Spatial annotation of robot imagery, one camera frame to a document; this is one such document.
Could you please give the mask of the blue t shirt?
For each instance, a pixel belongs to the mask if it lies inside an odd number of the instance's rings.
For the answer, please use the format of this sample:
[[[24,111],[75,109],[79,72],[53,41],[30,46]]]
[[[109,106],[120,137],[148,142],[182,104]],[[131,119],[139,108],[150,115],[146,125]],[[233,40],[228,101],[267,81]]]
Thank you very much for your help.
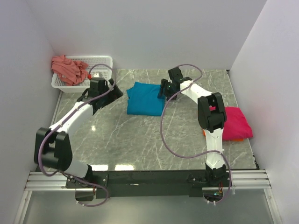
[[[127,114],[161,116],[165,99],[158,97],[159,91],[159,84],[135,82],[133,87],[127,89]]]

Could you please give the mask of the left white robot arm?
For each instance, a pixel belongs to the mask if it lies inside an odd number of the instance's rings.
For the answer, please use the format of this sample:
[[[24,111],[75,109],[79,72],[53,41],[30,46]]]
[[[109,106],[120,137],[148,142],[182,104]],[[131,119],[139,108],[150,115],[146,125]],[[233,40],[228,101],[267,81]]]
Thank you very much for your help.
[[[36,132],[34,162],[46,175],[45,168],[64,172],[77,178],[78,184],[87,188],[93,183],[91,165],[73,158],[71,139],[77,129],[95,113],[122,97],[123,93],[111,78],[96,77],[89,88],[77,99],[71,110],[49,128],[39,128]]]

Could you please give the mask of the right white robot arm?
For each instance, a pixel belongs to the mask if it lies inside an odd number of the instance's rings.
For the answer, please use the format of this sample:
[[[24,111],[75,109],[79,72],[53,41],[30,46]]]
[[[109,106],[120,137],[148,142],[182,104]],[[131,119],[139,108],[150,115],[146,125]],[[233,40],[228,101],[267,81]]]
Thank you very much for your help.
[[[162,79],[158,98],[163,96],[167,104],[183,94],[197,104],[198,122],[206,138],[206,170],[204,184],[217,186],[228,178],[227,162],[223,157],[222,135],[227,115],[222,95],[212,93],[196,84],[190,77],[184,77],[179,67],[168,70],[169,80]]]

